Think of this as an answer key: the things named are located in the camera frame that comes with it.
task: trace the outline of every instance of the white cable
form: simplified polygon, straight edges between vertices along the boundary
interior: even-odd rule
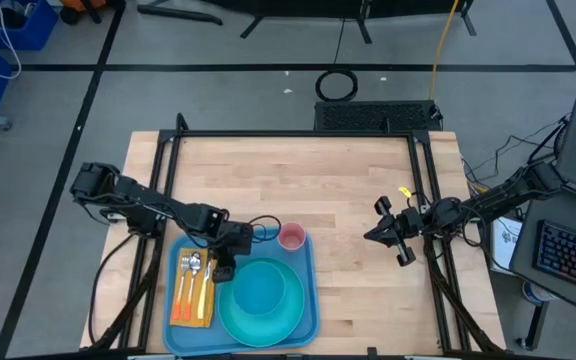
[[[15,61],[17,61],[17,73],[13,76],[5,76],[5,75],[0,74],[0,78],[12,80],[12,79],[16,79],[21,74],[21,61],[19,61],[19,57],[17,56],[17,52],[12,47],[12,43],[10,42],[10,38],[8,37],[8,32],[6,31],[6,26],[4,23],[4,12],[1,10],[1,5],[0,5],[0,21],[1,21],[1,28],[0,28],[1,41],[3,41],[4,45],[6,45],[6,47],[8,47],[8,49],[10,49],[10,51],[12,51],[12,54],[15,56]]]

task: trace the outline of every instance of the yellow napkin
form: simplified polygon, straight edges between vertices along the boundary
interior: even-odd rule
[[[185,312],[188,311],[188,293],[190,292],[190,283],[192,282],[192,270],[186,271],[186,278],[184,280],[184,289],[181,293],[181,302],[177,301],[177,294],[179,292],[179,285],[181,284],[181,258],[182,256],[190,257],[192,253],[198,252],[201,256],[201,269],[195,275],[195,282],[192,291],[192,299],[190,302],[190,320],[184,320]],[[204,307],[204,317],[199,319],[199,298],[201,296],[201,288],[204,283],[204,274],[206,271],[206,265],[208,265],[208,250],[206,249],[181,249],[179,252],[179,258],[177,259],[177,277],[175,279],[175,292],[173,294],[174,298],[172,301],[172,309],[170,311],[170,325],[172,326],[185,326],[185,327],[210,327],[210,322],[212,321],[212,314],[215,303],[215,283],[212,281],[212,275],[206,280],[206,299]],[[210,264],[211,271],[217,266],[217,260],[212,260]],[[179,309],[179,318],[173,319],[175,314],[175,307],[181,306]]]

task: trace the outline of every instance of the wooden table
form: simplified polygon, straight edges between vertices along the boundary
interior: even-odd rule
[[[156,140],[156,132],[133,133],[125,175],[148,184]],[[442,196],[467,198],[455,134],[431,133],[431,141]],[[421,146],[418,154],[425,177]],[[379,196],[389,196],[396,213],[406,206],[405,197],[397,189],[405,186],[414,190],[405,139],[192,137],[182,139],[177,163],[173,198],[227,208],[231,218],[238,221],[274,214],[283,222],[301,223],[312,235],[321,329],[311,344],[288,352],[366,354],[371,346],[384,355],[441,352],[422,239],[408,241],[417,261],[401,268],[396,249],[362,236],[379,220],[373,208]],[[160,191],[164,179],[162,175]],[[429,194],[426,180],[424,188]],[[468,231],[470,238],[477,239],[474,225]],[[168,222],[148,352],[168,352],[162,343],[164,268],[167,250],[181,234],[174,223]],[[125,237],[125,225],[111,226],[104,256]],[[97,337],[126,301],[136,246],[135,240],[118,252],[100,277],[94,312]],[[452,246],[466,308],[490,338],[505,348],[482,251],[458,239]],[[446,312],[452,346],[457,348],[454,313],[447,303]],[[138,309],[131,346],[137,343],[141,316]],[[86,331],[82,346],[89,344]]]

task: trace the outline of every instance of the teal bowl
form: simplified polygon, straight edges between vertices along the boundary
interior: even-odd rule
[[[267,347],[287,338],[304,313],[304,287],[285,263],[257,258],[237,270],[224,284],[217,311],[235,340],[251,347]]]

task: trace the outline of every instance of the yellow label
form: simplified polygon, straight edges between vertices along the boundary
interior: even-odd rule
[[[399,191],[401,191],[408,199],[410,199],[412,197],[410,190],[406,189],[403,186],[399,188]]]

